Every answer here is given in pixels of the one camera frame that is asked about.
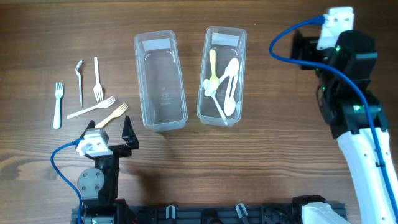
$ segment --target utensil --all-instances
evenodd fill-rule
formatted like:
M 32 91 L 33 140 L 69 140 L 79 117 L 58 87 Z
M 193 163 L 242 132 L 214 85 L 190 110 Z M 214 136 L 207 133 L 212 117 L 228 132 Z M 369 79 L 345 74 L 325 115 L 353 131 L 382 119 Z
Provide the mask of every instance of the utensil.
M 98 123 L 95 128 L 103 128 L 106 124 L 108 124 L 113 118 L 117 118 L 122 116 L 124 112 L 128 109 L 128 105 L 123 103 L 120 107 L 118 107 L 116 110 L 113 111 L 111 115 L 109 115 L 107 118 L 105 118 L 103 121 Z
M 78 111 L 78 112 L 76 112 L 76 113 L 73 113 L 73 114 L 71 114 L 71 115 L 68 115 L 68 116 L 67 116 L 67 119 L 74 118 L 74 117 L 79 116 L 79 115 L 81 115 L 81 114 L 83 114 L 83 113 L 87 113 L 87 112 L 89 112 L 89 111 L 91 111 L 91 110 L 93 110 L 93 109 L 97 109 L 97 108 L 108 108 L 108 107 L 110 107 L 115 101 L 116 101 L 116 99 L 114 98 L 114 96 L 111 96 L 111 97 L 109 97 L 108 99 L 106 99 L 106 100 L 104 100 L 104 101 L 102 101 L 102 102 L 99 102 L 99 103 L 98 103 L 97 105 L 95 105 L 95 106 L 92 106 L 92 107 L 90 107 L 90 108 L 87 108 L 87 109 Z
M 79 77 L 79 94 L 80 94 L 80 106 L 83 107 L 83 95 L 81 92 L 81 75 L 79 72 L 80 66 L 83 64 L 83 60 L 80 60 L 79 63 L 76 65 L 75 71 L 76 75 Z
M 61 98 L 63 97 L 63 85 L 60 82 L 55 83 L 55 112 L 54 129 L 61 128 Z
M 224 114 L 223 110 L 220 107 L 220 104 L 218 104 L 218 101 L 216 99 L 216 90 L 211 89 L 210 81 L 208 79 L 205 79 L 203 81 L 203 88 L 205 89 L 205 96 L 211 96 L 212 97 L 212 99 L 214 100 L 214 102 L 216 104 L 216 107 L 218 109 L 218 112 L 220 113 L 221 117 L 223 119 L 226 119 L 225 114 Z
M 236 84 L 238 82 L 238 73 L 239 73 L 239 61 L 236 58 L 232 58 L 232 60 L 229 62 L 228 66 L 228 75 L 229 75 L 229 80 L 228 80 L 228 86 L 226 88 L 226 94 L 225 94 L 225 101 L 224 101 L 224 112 L 226 116 L 231 116 L 236 107 L 236 102 L 234 98 L 235 94 L 235 89 L 236 89 Z M 232 84 L 232 79 L 234 80 L 233 86 L 232 86 L 232 91 L 231 91 L 231 84 Z
M 226 77 L 234 75 L 238 71 L 239 71 L 239 61 L 236 58 L 232 58 L 232 60 L 229 61 L 228 66 L 225 68 L 224 75 L 222 75 L 219 79 L 220 84 L 225 80 Z
M 97 57 L 94 58 L 94 70 L 95 70 L 95 79 L 96 79 L 96 84 L 93 88 L 94 95 L 95 95 L 95 99 L 97 100 L 97 102 L 101 102 L 104 100 L 104 92 L 103 92 L 103 88 L 100 83 L 100 70 L 98 68 Z
M 216 51 L 211 49 L 209 51 L 210 67 L 211 67 L 211 77 L 209 78 L 209 85 L 211 89 L 217 90 L 220 85 L 220 80 L 216 75 Z

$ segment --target yellow plastic fork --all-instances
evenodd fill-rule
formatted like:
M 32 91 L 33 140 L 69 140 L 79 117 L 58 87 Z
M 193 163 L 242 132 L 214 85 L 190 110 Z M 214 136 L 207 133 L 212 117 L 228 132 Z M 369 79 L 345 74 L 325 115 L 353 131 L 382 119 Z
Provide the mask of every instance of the yellow plastic fork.
M 122 116 L 122 114 L 124 112 L 126 112 L 126 110 L 128 109 L 128 105 L 123 103 L 120 107 L 118 107 L 116 110 L 114 110 L 112 112 L 111 115 L 109 115 L 107 118 L 105 118 L 103 121 L 101 121 L 100 123 L 98 123 L 95 128 L 103 128 L 104 126 L 106 126 L 113 118 L 118 118 L 120 116 Z

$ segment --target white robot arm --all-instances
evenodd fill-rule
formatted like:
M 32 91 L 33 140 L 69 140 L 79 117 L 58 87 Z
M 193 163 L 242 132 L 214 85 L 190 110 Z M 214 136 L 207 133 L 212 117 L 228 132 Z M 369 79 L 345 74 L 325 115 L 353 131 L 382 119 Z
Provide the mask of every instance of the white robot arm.
M 389 134 L 376 128 L 382 156 L 394 195 L 398 193 L 398 180 L 392 164 Z M 391 201 L 384 183 L 380 163 L 369 128 L 360 129 L 359 134 L 348 131 L 337 138 L 351 176 L 353 178 L 362 223 L 395 223 Z

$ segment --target transparent container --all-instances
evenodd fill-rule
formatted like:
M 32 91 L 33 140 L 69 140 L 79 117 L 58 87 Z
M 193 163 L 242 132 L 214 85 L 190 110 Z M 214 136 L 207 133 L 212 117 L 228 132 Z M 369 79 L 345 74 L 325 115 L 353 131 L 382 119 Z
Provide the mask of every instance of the transparent container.
M 243 29 L 230 27 L 209 27 L 206 30 L 205 47 L 203 49 L 203 59 L 201 63 L 201 75 L 199 84 L 198 110 L 197 115 L 203 124 L 218 126 L 232 126 L 242 117 L 243 103 L 243 83 L 244 83 L 244 64 L 246 61 L 246 31 Z M 205 96 L 203 81 L 211 77 L 211 65 L 209 51 L 216 51 L 216 76 L 222 77 L 225 68 L 233 58 L 239 61 L 238 81 L 234 92 L 236 102 L 235 111 L 226 119 L 221 115 L 212 97 Z M 216 99 L 224 111 L 225 96 L 229 77 L 220 83 L 216 90 Z
M 144 126 L 153 131 L 184 127 L 188 114 L 174 32 L 138 34 L 134 41 Z

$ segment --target wooden table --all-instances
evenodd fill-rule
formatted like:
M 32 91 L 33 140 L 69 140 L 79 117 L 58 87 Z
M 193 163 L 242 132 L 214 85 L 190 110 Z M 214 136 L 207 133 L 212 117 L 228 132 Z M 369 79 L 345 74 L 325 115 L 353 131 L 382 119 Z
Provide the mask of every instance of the wooden table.
M 0 5 L 0 223 L 69 222 L 78 199 L 53 170 L 50 155 L 78 138 L 91 119 L 99 122 L 115 109 L 66 120 L 80 109 L 74 72 L 80 59 L 85 108 L 95 104 L 95 56 L 106 96 L 129 105 L 127 115 L 141 144 L 132 157 L 121 159 L 119 198 L 128 204 L 260 204 L 320 194 L 345 203 L 349 221 L 359 223 L 348 166 L 315 100 L 314 72 L 268 53 L 279 32 L 332 6 L 353 6 L 355 28 L 376 39 L 379 60 L 370 88 L 384 105 L 398 161 L 394 1 L 14 2 Z M 196 116 L 209 26 L 248 33 L 243 117 L 232 128 L 204 125 Z M 177 36 L 188 121 L 183 129 L 153 133 L 142 124 L 134 36 L 166 29 Z M 303 31 L 317 35 L 319 27 Z M 290 46 L 291 35 L 276 51 L 288 55 Z M 59 130 L 52 127 L 55 82 L 65 85 Z M 122 118 L 107 126 L 110 144 L 122 143 L 122 127 Z M 72 147 L 59 152 L 55 162 L 74 184 L 93 167 Z

